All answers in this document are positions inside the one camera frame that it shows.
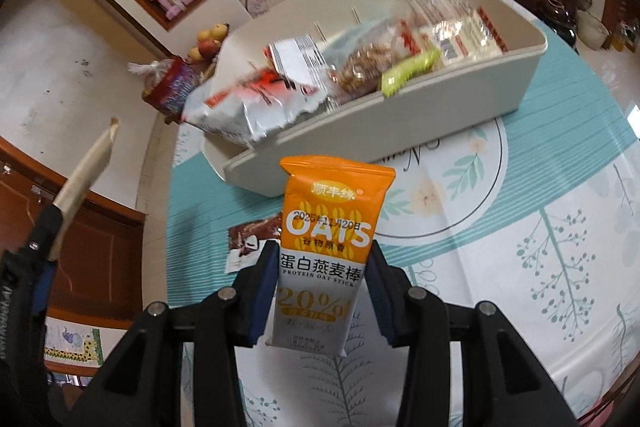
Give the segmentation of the beige wafer bar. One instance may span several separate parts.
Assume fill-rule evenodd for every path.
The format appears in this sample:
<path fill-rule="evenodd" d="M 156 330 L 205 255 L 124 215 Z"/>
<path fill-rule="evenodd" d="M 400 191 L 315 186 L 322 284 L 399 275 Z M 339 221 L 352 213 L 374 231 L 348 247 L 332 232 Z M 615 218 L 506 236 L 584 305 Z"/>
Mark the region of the beige wafer bar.
<path fill-rule="evenodd" d="M 60 257 L 64 236 L 73 222 L 76 213 L 90 192 L 94 182 L 101 176 L 111 161 L 113 146 L 120 126 L 117 118 L 112 118 L 108 128 L 94 142 L 86 155 L 67 179 L 53 205 L 61 210 L 62 225 L 50 250 L 48 260 L 56 261 Z"/>

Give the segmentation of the orange white oats bar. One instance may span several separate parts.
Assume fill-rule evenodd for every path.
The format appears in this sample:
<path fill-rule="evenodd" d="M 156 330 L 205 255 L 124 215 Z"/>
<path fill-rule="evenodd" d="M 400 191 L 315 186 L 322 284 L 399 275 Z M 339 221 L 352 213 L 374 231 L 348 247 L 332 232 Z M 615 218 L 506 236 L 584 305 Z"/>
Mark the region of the orange white oats bar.
<path fill-rule="evenodd" d="M 344 355 L 378 217 L 396 171 L 330 156 L 288 156 L 271 343 Z"/>

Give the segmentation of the silver white snack bag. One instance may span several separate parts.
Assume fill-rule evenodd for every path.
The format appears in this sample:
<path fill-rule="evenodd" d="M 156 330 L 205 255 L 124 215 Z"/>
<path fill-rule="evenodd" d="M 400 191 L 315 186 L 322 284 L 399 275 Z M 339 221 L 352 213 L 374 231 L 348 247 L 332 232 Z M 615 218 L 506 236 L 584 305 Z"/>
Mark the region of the silver white snack bag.
<path fill-rule="evenodd" d="M 328 98 L 321 83 L 299 83 L 263 68 L 216 92 L 208 82 L 202 84 L 189 94 L 181 118 L 204 132 L 253 147 L 317 114 Z"/>

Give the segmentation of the green pineapple cake packet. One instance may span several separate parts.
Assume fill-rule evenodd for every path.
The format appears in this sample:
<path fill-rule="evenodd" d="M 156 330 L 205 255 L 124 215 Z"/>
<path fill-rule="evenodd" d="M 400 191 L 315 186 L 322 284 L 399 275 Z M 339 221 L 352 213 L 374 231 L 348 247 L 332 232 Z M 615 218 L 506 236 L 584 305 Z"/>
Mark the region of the green pineapple cake packet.
<path fill-rule="evenodd" d="M 381 77 L 381 91 L 385 98 L 397 93 L 409 80 L 431 72 L 439 57 L 438 49 L 429 49 L 407 57 L 386 70 Z"/>

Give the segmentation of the round nut cake packet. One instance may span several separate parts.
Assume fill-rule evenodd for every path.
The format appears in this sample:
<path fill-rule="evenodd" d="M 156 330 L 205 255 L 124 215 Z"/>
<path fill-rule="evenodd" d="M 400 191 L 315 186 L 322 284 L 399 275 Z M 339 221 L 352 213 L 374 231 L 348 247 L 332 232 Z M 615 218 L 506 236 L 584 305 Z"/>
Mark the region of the round nut cake packet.
<path fill-rule="evenodd" d="M 378 90 L 382 75 L 397 61 L 390 46 L 367 44 L 349 54 L 346 62 L 332 72 L 332 78 L 349 98 L 360 98 Z"/>

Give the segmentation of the large white biscuit package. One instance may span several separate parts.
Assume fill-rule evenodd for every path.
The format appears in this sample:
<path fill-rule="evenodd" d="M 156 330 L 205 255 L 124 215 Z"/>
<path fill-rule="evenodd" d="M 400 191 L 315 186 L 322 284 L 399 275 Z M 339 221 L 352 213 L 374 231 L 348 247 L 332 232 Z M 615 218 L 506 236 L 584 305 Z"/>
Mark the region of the large white biscuit package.
<path fill-rule="evenodd" d="M 310 35 L 268 44 L 264 55 L 288 89 L 329 91 L 329 65 Z"/>

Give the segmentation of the red striped Lipo packet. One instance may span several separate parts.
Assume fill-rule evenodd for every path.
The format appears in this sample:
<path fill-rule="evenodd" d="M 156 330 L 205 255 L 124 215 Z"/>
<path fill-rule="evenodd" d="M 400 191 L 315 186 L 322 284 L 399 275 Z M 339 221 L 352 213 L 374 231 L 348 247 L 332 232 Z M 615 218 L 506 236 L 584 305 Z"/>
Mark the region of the red striped Lipo packet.
<path fill-rule="evenodd" d="M 437 53 L 434 69 L 489 60 L 508 50 L 482 9 L 444 20 L 430 20 L 426 15 L 412 14 L 409 27 L 422 50 Z"/>

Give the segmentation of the clear bag printed wafers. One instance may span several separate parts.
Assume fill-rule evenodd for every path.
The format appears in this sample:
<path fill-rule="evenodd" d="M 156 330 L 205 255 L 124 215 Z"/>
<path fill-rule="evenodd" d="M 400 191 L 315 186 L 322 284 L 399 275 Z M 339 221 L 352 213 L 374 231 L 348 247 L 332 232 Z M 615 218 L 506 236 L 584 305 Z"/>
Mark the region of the clear bag printed wafers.
<path fill-rule="evenodd" d="M 395 0 L 394 13 L 416 27 L 462 20 L 474 12 L 468 0 Z"/>

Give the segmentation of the brown wooden door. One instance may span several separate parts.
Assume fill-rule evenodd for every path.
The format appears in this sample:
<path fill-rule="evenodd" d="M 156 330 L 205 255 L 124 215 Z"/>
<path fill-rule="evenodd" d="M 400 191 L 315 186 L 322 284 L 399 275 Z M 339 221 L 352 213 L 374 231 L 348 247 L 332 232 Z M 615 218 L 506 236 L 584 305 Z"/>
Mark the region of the brown wooden door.
<path fill-rule="evenodd" d="M 9 141 L 1 141 L 1 249 L 24 244 L 41 210 L 66 179 Z M 142 313 L 145 215 L 89 193 L 65 234 L 48 314 L 128 329 Z"/>

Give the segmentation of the floral tablecloth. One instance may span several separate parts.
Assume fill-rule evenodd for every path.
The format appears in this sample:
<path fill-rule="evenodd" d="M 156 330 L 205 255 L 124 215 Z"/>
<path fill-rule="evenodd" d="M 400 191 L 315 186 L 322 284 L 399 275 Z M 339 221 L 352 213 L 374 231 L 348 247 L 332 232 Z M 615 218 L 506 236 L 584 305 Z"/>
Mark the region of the floral tablecloth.
<path fill-rule="evenodd" d="M 224 273 L 228 231 L 269 218 L 282 198 L 265 198 L 221 181 L 202 147 L 204 135 L 179 128 L 167 225 L 167 285 L 172 307 L 199 303 L 234 279 Z M 536 353 L 576 416 L 587 412 L 639 351 L 639 229 L 624 251 L 590 262 L 584 299 L 551 274 L 533 277 L 520 262 L 462 251 L 430 261 L 431 282 L 401 268 L 412 285 L 448 303 L 495 303 Z M 236 357 L 249 426 L 393 426 L 407 350 L 392 349 L 361 288 L 346 357 L 278 349 L 265 337 Z"/>

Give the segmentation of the brown white wrapper packet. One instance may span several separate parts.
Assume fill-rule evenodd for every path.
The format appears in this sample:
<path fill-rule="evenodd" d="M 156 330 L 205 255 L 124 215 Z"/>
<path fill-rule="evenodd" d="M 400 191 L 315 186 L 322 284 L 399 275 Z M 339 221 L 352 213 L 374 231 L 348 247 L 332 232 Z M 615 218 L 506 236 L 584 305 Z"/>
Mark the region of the brown white wrapper packet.
<path fill-rule="evenodd" d="M 235 225 L 228 231 L 229 254 L 224 273 L 239 272 L 254 265 L 269 241 L 280 243 L 282 213 Z"/>

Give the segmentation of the white plastic storage bin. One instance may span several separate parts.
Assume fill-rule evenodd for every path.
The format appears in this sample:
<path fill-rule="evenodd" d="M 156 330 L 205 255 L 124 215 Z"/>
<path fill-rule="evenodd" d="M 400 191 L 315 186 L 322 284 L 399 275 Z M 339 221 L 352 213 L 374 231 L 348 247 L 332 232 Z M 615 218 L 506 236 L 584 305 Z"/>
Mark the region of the white plastic storage bin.
<path fill-rule="evenodd" d="M 245 150 L 205 135 L 202 152 L 219 178 L 274 197 L 284 191 L 283 156 L 329 155 L 375 161 L 518 108 L 548 48 L 548 39 L 508 0 L 468 0 L 481 8 L 506 43 L 505 54 L 410 80 L 397 94 L 372 93 L 334 112 L 296 124 Z M 232 31 L 221 49 L 215 89 L 265 65 L 268 43 L 310 35 L 328 40 L 356 23 L 390 12 L 393 0 L 288 0 Z"/>

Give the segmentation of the fruit bowl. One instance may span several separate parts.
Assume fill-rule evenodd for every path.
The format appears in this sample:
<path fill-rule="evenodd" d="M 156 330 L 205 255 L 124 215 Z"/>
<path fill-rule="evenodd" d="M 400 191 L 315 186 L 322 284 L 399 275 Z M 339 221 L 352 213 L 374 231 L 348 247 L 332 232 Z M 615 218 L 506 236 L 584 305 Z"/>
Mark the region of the fruit bowl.
<path fill-rule="evenodd" d="M 213 61 L 228 37 L 229 30 L 229 24 L 219 23 L 200 31 L 196 36 L 196 45 L 188 52 L 189 61 L 195 64 Z"/>

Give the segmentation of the white bucket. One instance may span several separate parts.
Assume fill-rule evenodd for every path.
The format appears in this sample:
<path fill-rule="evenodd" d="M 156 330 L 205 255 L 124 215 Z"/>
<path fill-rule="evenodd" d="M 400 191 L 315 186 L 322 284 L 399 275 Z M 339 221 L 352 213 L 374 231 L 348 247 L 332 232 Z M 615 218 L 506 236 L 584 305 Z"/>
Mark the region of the white bucket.
<path fill-rule="evenodd" d="M 604 45 L 610 32 L 606 27 L 587 11 L 578 10 L 577 16 L 577 33 L 582 43 L 589 49 L 597 51 Z"/>

